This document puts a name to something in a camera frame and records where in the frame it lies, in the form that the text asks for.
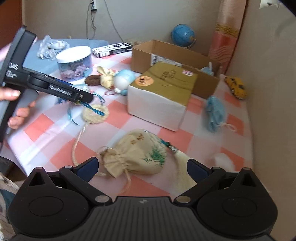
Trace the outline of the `person's left hand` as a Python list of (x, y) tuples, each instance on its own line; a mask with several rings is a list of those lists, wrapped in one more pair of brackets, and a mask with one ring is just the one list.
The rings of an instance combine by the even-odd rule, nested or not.
[(37, 97), (34, 90), (1, 87), (1, 132), (6, 133), (9, 128), (17, 130), (29, 116)]

